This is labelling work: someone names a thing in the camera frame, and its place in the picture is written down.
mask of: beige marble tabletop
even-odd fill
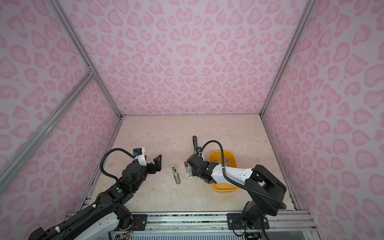
[[[193,135],[197,136],[201,147],[209,140],[219,141],[224,150],[235,155],[239,168],[261,164],[284,183],[259,115],[129,116],[125,117],[113,147],[131,153],[136,147],[145,147],[147,162],[162,155],[161,172],[149,174],[134,197],[125,204],[131,212],[233,211],[242,210],[247,201],[252,200],[243,189],[218,193],[202,179],[187,177],[184,161],[194,152]],[[217,150],[217,144],[209,144],[203,152],[205,159]],[[113,152],[104,168],[121,177],[131,162],[126,154]],[[179,173],[180,184],[174,180],[172,165]],[[114,179],[100,175],[92,201],[114,182]],[[288,192],[284,203],[287,210],[294,210]]]

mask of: yellow basin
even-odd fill
[[[235,155],[230,152],[230,151],[224,151],[224,157],[228,158],[229,162],[231,163],[231,167],[237,167],[236,164],[236,158]],[[221,164],[221,152],[220,151],[214,151],[211,152],[208,156],[208,161],[212,162],[213,159],[217,158],[219,164]],[[212,184],[213,189],[216,192],[233,192],[239,189],[239,187],[233,186],[231,184],[226,184],[226,183],[217,183],[217,184]]]

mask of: pink patterned wall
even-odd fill
[[[0,3],[0,172],[85,75],[45,0]]]
[[[91,82],[0,196],[1,239],[27,239],[75,211],[116,122]]]
[[[320,1],[266,123],[323,240],[384,238],[384,1]]]
[[[306,0],[63,0],[123,114],[259,113]]]

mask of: white robotic arm segment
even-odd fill
[[[244,185],[245,180],[247,180],[253,172],[252,172],[252,168],[244,169],[244,168],[225,167],[225,173],[227,177],[231,178],[233,181],[236,181]],[[217,183],[231,184],[230,182],[228,182],[228,180],[224,178],[221,164],[215,166],[211,176]]]

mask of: black mounting plate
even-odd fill
[[[144,231],[147,224],[147,217],[147,214],[132,214],[133,221],[135,222],[133,230]]]
[[[241,214],[227,214],[227,223],[229,230],[244,230],[244,226],[241,222],[242,217],[240,215]],[[268,219],[265,216],[264,219],[266,220],[266,222],[263,222],[263,227],[264,229],[269,229]]]

